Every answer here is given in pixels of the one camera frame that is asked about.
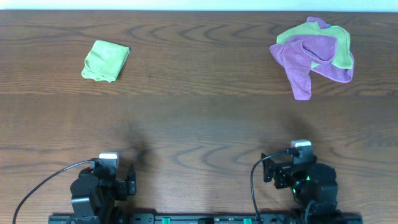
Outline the light green microfiber cloth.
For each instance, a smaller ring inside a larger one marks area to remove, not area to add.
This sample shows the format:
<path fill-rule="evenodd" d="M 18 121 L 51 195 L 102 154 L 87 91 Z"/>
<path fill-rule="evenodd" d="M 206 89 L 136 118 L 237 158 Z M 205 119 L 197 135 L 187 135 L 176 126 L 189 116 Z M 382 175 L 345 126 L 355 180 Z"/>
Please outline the light green microfiber cloth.
<path fill-rule="evenodd" d="M 81 75 L 96 82 L 116 81 L 128 56 L 130 48 L 112 42 L 96 40 L 85 59 Z"/>

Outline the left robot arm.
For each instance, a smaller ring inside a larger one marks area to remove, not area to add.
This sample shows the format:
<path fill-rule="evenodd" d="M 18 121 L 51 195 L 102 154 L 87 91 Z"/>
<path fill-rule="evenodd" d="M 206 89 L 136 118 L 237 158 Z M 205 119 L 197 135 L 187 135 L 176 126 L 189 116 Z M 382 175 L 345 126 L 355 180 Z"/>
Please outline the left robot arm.
<path fill-rule="evenodd" d="M 118 179 L 116 159 L 92 159 L 70 187 L 74 224 L 127 224 L 129 218 L 115 206 L 137 192 L 136 172 L 131 164 L 125 179 Z"/>

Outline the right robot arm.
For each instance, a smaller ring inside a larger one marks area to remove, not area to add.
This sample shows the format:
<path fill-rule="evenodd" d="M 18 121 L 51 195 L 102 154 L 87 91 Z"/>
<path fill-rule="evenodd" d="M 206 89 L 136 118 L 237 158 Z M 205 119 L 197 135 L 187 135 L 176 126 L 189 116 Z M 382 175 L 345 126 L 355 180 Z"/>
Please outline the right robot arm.
<path fill-rule="evenodd" d="M 289 188 L 302 207 L 284 223 L 321 223 L 336 211 L 338 184 L 334 168 L 317 162 L 311 144 L 295 144 L 281 152 L 292 156 L 290 162 L 276 163 L 271 155 L 261 154 L 264 182 L 274 181 L 277 189 Z"/>

